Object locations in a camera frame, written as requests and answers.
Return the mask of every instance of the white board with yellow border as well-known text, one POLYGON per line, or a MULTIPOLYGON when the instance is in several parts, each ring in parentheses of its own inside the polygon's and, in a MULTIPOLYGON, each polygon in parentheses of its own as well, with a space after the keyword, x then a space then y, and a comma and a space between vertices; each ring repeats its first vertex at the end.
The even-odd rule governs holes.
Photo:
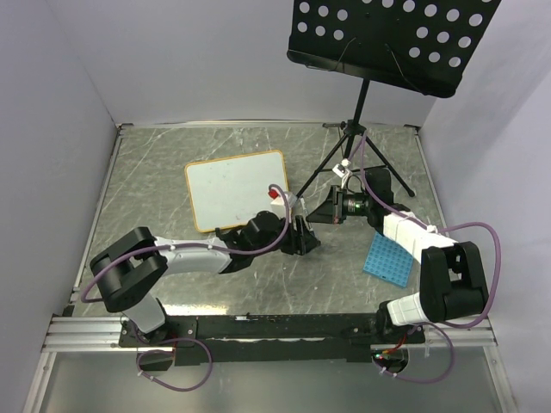
POLYGON ((244 225, 258 212, 270 211, 271 183, 288 190, 280 151, 188 163, 185 175, 199 232, 244 225))

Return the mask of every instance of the yellow border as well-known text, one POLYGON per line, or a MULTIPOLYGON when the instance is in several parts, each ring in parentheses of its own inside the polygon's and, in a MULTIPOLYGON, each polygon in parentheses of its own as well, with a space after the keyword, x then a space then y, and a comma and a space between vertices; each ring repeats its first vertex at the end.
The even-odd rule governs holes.
MULTIPOLYGON (((200 230, 197 227, 197 217, 195 216, 195 208, 193 206, 193 194, 191 192, 191 187, 189 186, 189 179, 188 179, 188 167, 194 166, 194 165, 200 165, 202 163, 209 163, 209 162, 219 162, 219 161, 226 161, 228 159, 237 159, 238 157, 255 157, 256 155, 263 155, 264 153, 272 153, 272 152, 279 152, 282 156, 282 164, 283 164, 283 177, 285 179, 285 190, 289 191, 289 184, 287 181, 287 170, 285 169, 285 157, 283 156, 283 152, 281 152, 279 149, 272 149, 271 151, 264 151, 264 152, 254 152, 254 153, 245 153, 242 155, 236 155, 235 157, 219 157, 218 159, 208 159, 207 161, 198 161, 198 162, 190 162, 183 168, 183 173, 186 177, 186 184, 188 185, 188 191, 189 191, 189 201, 191 202, 191 213, 193 213, 193 225, 195 229, 198 232, 206 233, 206 232, 212 232, 215 230, 215 228, 210 230, 200 230)), ((239 225, 232 225, 232 226, 224 226, 220 228, 221 230, 229 230, 231 228, 235 228, 239 225)))

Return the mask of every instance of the circular hole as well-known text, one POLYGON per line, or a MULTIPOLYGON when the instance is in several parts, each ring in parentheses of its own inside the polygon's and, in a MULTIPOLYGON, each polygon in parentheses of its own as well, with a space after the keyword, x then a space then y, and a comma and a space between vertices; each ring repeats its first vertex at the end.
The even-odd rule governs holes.
POLYGON ((299 10, 300 10, 302 13, 307 13, 308 11, 310 11, 310 4, 308 4, 307 2, 302 2, 302 3, 299 5, 299 10))
POLYGON ((415 9, 415 2, 413 0, 407 0, 404 3, 404 11, 409 13, 410 11, 413 11, 413 9, 415 9))
POLYGON ((337 19, 341 22, 344 22, 346 19, 348 19, 348 12, 346 10, 339 10, 337 12, 337 19))
POLYGON ((329 14, 329 9, 327 9, 327 6, 319 6, 318 13, 322 17, 326 17, 329 14))
POLYGON ((440 32, 438 36, 436 37, 436 40, 440 43, 445 43, 449 40, 449 33, 448 32, 440 32))
POLYGON ((438 60, 440 60, 440 53, 439 52, 432 52, 429 55, 429 61, 432 63, 436 63, 438 60))
POLYGON ((427 7, 424 8, 424 15, 427 17, 432 17, 436 14, 438 11, 438 8, 434 4, 429 4, 427 7))
POLYGON ((451 59, 449 60, 449 65, 450 65, 451 67, 457 67, 457 66, 459 66, 460 64, 461 64, 461 59, 459 59, 459 58, 451 58, 451 59))
POLYGON ((410 49, 410 56, 412 58, 418 58, 419 54, 421 54, 421 50, 418 47, 412 47, 410 49))
POLYGON ((448 22, 455 22, 457 19, 459 19, 459 10, 458 9, 450 10, 446 15, 446 18, 448 19, 448 22))
POLYGON ((476 15, 471 15, 471 17, 468 19, 468 24, 476 28, 482 23, 482 15, 479 15, 478 13, 476 15))
POLYGON ((424 39, 425 37, 427 37, 428 34, 429 34, 429 29, 428 28, 418 28, 417 29, 417 37, 419 39, 424 39))
POLYGON ((459 45, 459 47, 461 47, 463 49, 466 48, 466 47, 469 47, 469 46, 471 46, 471 38, 467 37, 467 36, 463 36, 459 39, 457 44, 459 45))

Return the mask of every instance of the music stand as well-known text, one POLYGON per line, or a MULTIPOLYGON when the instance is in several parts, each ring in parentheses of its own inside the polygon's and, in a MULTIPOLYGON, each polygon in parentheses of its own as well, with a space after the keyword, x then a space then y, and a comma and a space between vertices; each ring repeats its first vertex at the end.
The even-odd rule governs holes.
MULTIPOLYGON (((301 197, 338 148, 344 157, 360 125, 370 81, 451 97, 501 0, 294 0, 288 58, 363 79, 343 137, 297 193, 301 197)), ((369 137, 366 143, 410 196, 415 193, 369 137)))

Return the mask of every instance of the tripod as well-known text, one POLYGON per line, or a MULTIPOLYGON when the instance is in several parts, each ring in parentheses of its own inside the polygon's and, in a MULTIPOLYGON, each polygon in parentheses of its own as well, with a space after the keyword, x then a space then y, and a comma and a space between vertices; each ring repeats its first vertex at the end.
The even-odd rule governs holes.
MULTIPOLYGON (((344 135, 341 139, 338 140, 337 144, 332 147, 332 149, 329 151, 325 159, 321 162, 321 164, 316 168, 316 170, 313 172, 313 174, 308 178, 308 180, 305 182, 305 184, 302 186, 302 188, 297 193, 297 198, 300 198, 305 191, 308 189, 310 184, 313 182, 314 179, 316 179, 316 176, 318 176, 319 172, 322 172, 324 167, 327 165, 327 163, 331 160, 333 155, 338 151, 338 148, 341 147, 344 142, 346 142, 346 147, 344 149, 344 157, 348 158, 350 156, 350 153, 352 152, 352 146, 354 145, 354 138, 356 135, 362 135, 366 128, 362 125, 360 125, 360 116, 362 115, 363 110, 363 104, 365 103, 365 98, 368 94, 369 89, 369 80, 363 79, 362 88, 360 89, 360 95, 358 96, 358 102, 356 104, 356 111, 354 113, 354 119, 348 120, 348 122, 342 122, 341 124, 324 124, 325 127, 341 127, 344 131, 344 135)), ((375 152, 375 155, 379 157, 379 159, 384 163, 384 166, 390 170, 390 172, 396 177, 398 182, 404 187, 407 194, 410 196, 415 196, 415 193, 413 190, 407 185, 407 183, 404 181, 404 179, 399 175, 398 171, 388 162, 388 159, 385 158, 385 156, 379 151, 379 148, 375 146, 373 141, 369 138, 369 136, 365 135, 365 141, 369 145, 369 147, 375 152)))

